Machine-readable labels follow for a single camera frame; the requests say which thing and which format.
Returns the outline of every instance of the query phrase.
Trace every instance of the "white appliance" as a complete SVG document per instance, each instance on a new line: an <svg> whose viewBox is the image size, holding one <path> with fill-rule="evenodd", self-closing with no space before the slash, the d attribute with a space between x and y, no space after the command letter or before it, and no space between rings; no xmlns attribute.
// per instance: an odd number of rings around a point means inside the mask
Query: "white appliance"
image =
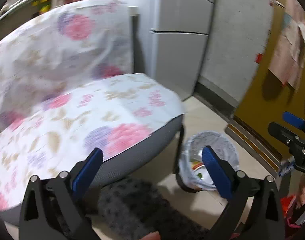
<svg viewBox="0 0 305 240"><path fill-rule="evenodd" d="M214 0L128 0L138 7L135 70L192 95L208 38Z"/></svg>

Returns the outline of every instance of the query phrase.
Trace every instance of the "gray furry fabric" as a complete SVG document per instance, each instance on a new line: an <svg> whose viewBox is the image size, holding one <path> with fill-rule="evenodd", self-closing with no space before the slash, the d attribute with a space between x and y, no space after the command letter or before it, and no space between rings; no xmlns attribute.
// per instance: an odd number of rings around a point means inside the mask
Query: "gray furry fabric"
<svg viewBox="0 0 305 240"><path fill-rule="evenodd" d="M125 178L104 187L98 212L123 240L159 231L162 240L202 240L207 229L173 209L149 182Z"/></svg>

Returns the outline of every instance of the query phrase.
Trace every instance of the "blue gripper pad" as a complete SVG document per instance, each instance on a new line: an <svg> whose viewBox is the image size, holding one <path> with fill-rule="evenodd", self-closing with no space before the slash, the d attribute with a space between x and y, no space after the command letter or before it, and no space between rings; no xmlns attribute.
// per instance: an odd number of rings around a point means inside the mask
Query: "blue gripper pad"
<svg viewBox="0 0 305 240"><path fill-rule="evenodd" d="M202 161L221 197L232 199L232 182L219 164L219 157L210 146L202 150Z"/></svg>
<svg viewBox="0 0 305 240"><path fill-rule="evenodd" d="M95 148L91 155L83 162L84 166L72 183L73 198L81 198L89 188L101 164L103 163L103 152Z"/></svg>
<svg viewBox="0 0 305 240"><path fill-rule="evenodd" d="M305 128L305 120L301 119L289 112L284 112L282 115L282 119L291 124L292 126L298 128L299 130L302 130Z"/></svg>

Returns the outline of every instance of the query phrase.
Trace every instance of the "hand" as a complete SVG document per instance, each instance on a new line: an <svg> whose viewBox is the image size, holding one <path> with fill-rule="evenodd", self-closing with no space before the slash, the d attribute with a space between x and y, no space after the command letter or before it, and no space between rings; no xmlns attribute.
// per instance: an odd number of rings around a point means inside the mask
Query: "hand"
<svg viewBox="0 0 305 240"><path fill-rule="evenodd" d="M161 240L159 232L153 232L140 240Z"/></svg>
<svg viewBox="0 0 305 240"><path fill-rule="evenodd" d="M300 178L296 202L296 209L301 208L305 204L305 174L303 174Z"/></svg>

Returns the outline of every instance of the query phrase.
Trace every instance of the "chair leg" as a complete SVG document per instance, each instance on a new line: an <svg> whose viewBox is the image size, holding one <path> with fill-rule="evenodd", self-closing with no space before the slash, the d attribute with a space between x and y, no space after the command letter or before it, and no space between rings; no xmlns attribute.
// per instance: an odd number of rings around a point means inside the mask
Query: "chair leg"
<svg viewBox="0 0 305 240"><path fill-rule="evenodd" d="M173 174L176 174L176 173L179 172L178 161L179 161L179 157L180 157L180 153L181 153L181 147L182 147L182 141L183 141L184 135L185 135L185 127L182 124L181 128L180 128L180 134L179 134L179 140L178 140L176 156L175 156L175 159L174 159Z"/></svg>

